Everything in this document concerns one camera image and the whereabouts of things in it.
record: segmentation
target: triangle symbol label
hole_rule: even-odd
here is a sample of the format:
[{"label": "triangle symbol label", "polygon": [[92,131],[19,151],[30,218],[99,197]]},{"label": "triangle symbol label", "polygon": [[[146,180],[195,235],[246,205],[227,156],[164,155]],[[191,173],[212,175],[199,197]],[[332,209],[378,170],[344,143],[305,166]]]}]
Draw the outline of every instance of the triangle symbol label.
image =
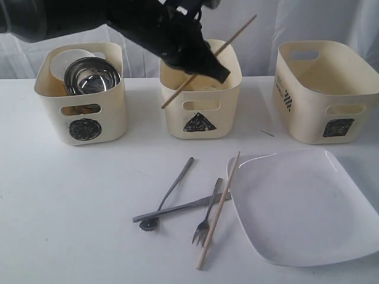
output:
[{"label": "triangle symbol label", "polygon": [[204,115],[199,112],[195,114],[190,121],[187,122],[183,131],[184,132],[203,132],[216,130],[214,126]]}]

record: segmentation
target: white cup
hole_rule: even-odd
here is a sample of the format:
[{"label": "white cup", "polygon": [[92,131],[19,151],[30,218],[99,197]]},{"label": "white cup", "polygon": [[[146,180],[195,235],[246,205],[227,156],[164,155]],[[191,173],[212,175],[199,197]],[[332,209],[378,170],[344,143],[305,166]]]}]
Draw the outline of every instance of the white cup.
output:
[{"label": "white cup", "polygon": [[95,55],[83,49],[70,49],[63,51],[54,56],[50,62],[50,72],[56,79],[62,81],[63,83],[67,68],[71,65],[71,63],[83,57],[95,57]]}]

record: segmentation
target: cream plastic bin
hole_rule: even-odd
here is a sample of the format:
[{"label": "cream plastic bin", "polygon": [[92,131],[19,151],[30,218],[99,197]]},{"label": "cream plastic bin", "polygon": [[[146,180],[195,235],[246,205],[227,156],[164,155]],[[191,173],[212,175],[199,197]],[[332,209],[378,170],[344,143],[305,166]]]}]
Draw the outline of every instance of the cream plastic bin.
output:
[{"label": "cream plastic bin", "polygon": [[[221,40],[208,40],[215,52],[223,45]],[[237,55],[228,46],[219,56],[220,63],[230,70],[224,84],[199,76],[165,109],[169,132],[181,139],[220,138],[233,127],[242,72]],[[167,100],[188,78],[160,62],[162,95]]]},{"label": "cream plastic bin", "polygon": [[[50,62],[55,55],[69,49],[82,49],[102,53],[122,76],[123,58],[121,47],[114,43],[89,43],[63,46],[51,51],[39,71],[34,90],[60,140],[69,145],[82,145],[115,140],[127,129],[127,110],[124,80],[114,88],[101,93],[67,96],[61,80],[50,72]],[[100,112],[75,114],[73,107],[98,104]]]},{"label": "cream plastic bin", "polygon": [[341,43],[284,43],[273,96],[298,141],[346,143],[358,136],[379,102],[379,74]]}]

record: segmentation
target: square white plate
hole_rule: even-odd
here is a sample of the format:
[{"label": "square white plate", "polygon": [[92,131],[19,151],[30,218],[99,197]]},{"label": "square white plate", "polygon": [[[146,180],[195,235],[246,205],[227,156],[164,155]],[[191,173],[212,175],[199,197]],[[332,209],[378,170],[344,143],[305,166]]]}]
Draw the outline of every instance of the square white plate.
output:
[{"label": "square white plate", "polygon": [[332,153],[243,156],[239,164],[230,187],[238,218],[270,263],[317,266],[379,251],[379,215]]}]

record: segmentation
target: chopstick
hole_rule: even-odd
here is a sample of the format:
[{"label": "chopstick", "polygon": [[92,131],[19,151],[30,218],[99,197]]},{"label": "chopstick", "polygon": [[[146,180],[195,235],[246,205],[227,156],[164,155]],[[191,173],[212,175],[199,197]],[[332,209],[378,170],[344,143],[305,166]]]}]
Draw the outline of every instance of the chopstick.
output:
[{"label": "chopstick", "polygon": [[241,155],[241,152],[239,151],[238,155],[237,155],[237,158],[236,158],[235,162],[233,163],[232,171],[230,172],[229,178],[227,180],[226,186],[225,186],[223,194],[221,196],[221,200],[220,200],[219,206],[217,207],[216,215],[214,216],[214,219],[212,221],[212,224],[211,224],[211,227],[210,227],[207,239],[205,240],[205,245],[203,247],[203,250],[201,251],[200,258],[199,258],[198,263],[196,265],[196,269],[197,270],[201,270],[203,268],[205,256],[207,255],[209,244],[210,244],[212,236],[214,234],[214,230],[216,229],[217,222],[219,221],[221,210],[223,209],[223,205],[225,203],[225,199],[226,199],[227,193],[229,191],[230,184],[232,183],[232,179],[233,179],[233,176],[235,174],[235,171],[236,171],[236,168],[237,168],[238,159],[239,159],[240,155]]},{"label": "chopstick", "polygon": [[[256,14],[249,20],[247,21],[247,23],[245,25],[243,25],[242,28],[240,28],[235,34],[233,37],[230,38],[230,40],[228,40],[227,42],[225,42],[215,53],[214,55],[215,56],[218,56],[221,52],[224,51],[224,49],[232,43],[233,40],[236,39],[236,37],[238,37],[245,28],[248,27],[248,25],[250,25],[252,23],[252,21],[254,21],[256,18]],[[161,106],[162,109],[165,109],[184,89],[185,87],[187,87],[193,80],[196,79],[198,75],[197,74],[194,74],[192,75],[187,81],[185,81],[180,87],[179,89],[176,90],[176,92]]]}]

